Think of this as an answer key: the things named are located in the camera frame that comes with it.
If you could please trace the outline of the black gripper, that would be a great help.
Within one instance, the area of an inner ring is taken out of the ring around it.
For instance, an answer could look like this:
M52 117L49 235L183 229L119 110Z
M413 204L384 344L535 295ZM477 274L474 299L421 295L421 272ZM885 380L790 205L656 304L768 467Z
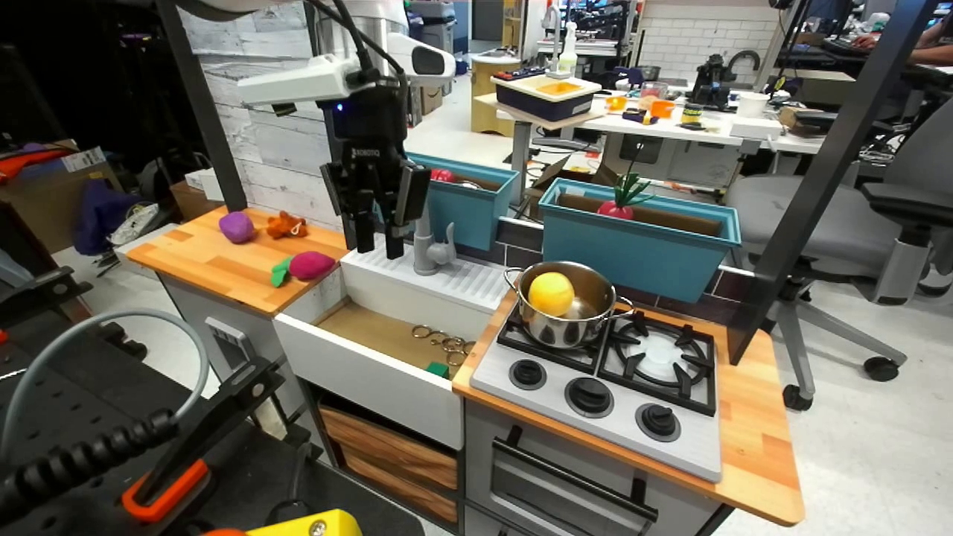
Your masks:
M430 192L430 173L406 152L406 94L395 85L364 86L323 113L330 141L323 180L346 235L357 254L369 254L382 229L387 260L400 260Z

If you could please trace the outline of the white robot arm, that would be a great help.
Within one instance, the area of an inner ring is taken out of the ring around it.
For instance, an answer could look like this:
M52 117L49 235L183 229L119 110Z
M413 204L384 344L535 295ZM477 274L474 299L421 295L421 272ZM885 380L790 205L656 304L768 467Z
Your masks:
M291 0L175 0L205 22L236 22ZM299 0L333 24L330 49L303 65L254 76L239 85L251 107L290 117L309 101L324 117L330 162L323 183L343 222L346 248L369 254L384 235L391 260L406 254L406 234L424 219L430 180L410 164L410 85L455 76L451 50L409 31L401 0Z

